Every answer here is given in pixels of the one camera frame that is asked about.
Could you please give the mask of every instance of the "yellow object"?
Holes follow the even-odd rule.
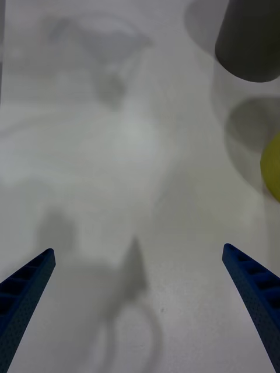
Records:
[[[263,151],[261,174],[271,194],[280,202],[280,133]]]

